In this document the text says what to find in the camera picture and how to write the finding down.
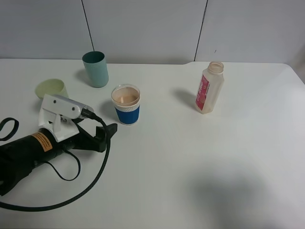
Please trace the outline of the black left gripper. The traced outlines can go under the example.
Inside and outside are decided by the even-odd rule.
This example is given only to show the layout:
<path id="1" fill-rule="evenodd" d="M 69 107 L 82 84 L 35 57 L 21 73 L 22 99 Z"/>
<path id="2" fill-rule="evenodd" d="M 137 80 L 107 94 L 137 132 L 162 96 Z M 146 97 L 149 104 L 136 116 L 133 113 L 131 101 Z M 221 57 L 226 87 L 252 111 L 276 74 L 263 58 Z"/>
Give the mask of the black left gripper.
<path id="1" fill-rule="evenodd" d="M 107 138 L 112 138 L 118 129 L 118 125 L 113 123 L 103 126 L 96 126 L 95 136 L 91 136 L 78 125 L 80 119 L 72 120 L 79 130 L 79 133 L 58 143 L 62 150 L 89 150 L 102 153 L 106 150 Z"/>

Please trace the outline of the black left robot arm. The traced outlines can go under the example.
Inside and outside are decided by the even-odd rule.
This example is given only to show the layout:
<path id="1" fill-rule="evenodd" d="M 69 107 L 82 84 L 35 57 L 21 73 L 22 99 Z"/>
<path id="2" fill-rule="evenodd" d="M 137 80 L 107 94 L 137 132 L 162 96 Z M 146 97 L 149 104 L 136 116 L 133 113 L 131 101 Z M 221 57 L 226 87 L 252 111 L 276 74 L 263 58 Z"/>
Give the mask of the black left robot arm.
<path id="1" fill-rule="evenodd" d="M 61 142 L 53 134 L 41 128 L 38 132 L 0 147 L 0 194 L 10 192 L 33 169 L 54 159 L 65 151 L 89 150 L 104 152 L 106 150 L 106 132 L 103 127 L 96 127 L 96 136 L 91 136 L 79 125 L 79 133 Z"/>

